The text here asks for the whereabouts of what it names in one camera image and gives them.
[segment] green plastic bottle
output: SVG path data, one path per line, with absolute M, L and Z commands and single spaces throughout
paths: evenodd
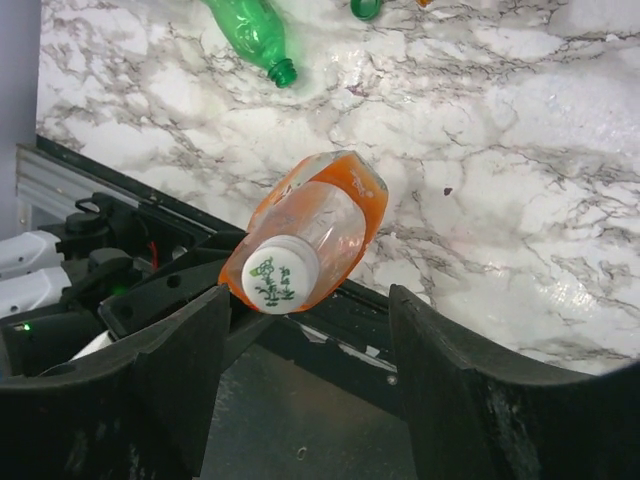
M 267 70 L 278 88 L 298 74 L 285 49 L 282 20 L 267 0 L 202 0 L 243 60 Z

